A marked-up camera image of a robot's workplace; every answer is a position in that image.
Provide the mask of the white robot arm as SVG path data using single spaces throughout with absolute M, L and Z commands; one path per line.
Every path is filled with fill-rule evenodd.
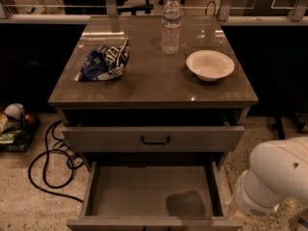
M 287 197 L 308 202 L 308 138 L 265 141 L 249 156 L 249 170 L 236 181 L 230 218 L 245 222 L 277 212 Z

